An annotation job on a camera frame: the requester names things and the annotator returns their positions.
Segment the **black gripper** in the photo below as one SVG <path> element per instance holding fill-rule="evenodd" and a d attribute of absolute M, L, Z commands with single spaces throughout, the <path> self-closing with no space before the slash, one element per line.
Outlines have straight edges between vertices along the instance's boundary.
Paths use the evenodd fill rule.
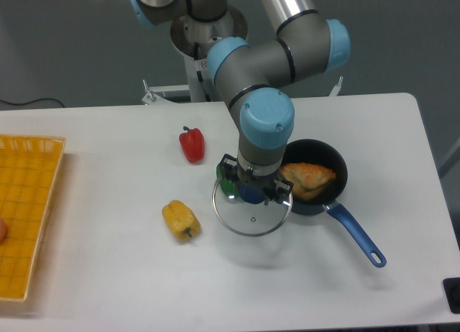
<path fill-rule="evenodd" d="M 238 154 L 225 154 L 220 163 L 221 178 L 236 186 L 239 196 L 246 203 L 257 205 L 270 201 L 289 203 L 293 198 L 293 183 L 280 172 L 281 160 L 271 165 L 256 165 Z"/>

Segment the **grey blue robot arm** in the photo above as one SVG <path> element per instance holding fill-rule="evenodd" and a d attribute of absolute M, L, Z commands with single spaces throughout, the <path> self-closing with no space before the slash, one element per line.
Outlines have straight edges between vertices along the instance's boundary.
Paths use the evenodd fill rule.
<path fill-rule="evenodd" d="M 261 1 L 276 38 L 252 47 L 246 19 L 228 0 L 130 0 L 142 22 L 171 24 L 174 46 L 192 61 L 189 83 L 202 97 L 225 102 L 239 148 L 222 159 L 222 178 L 252 187 L 262 202 L 282 203 L 293 189 L 280 166 L 295 116 L 282 87 L 343 65 L 351 41 L 312 0 Z"/>

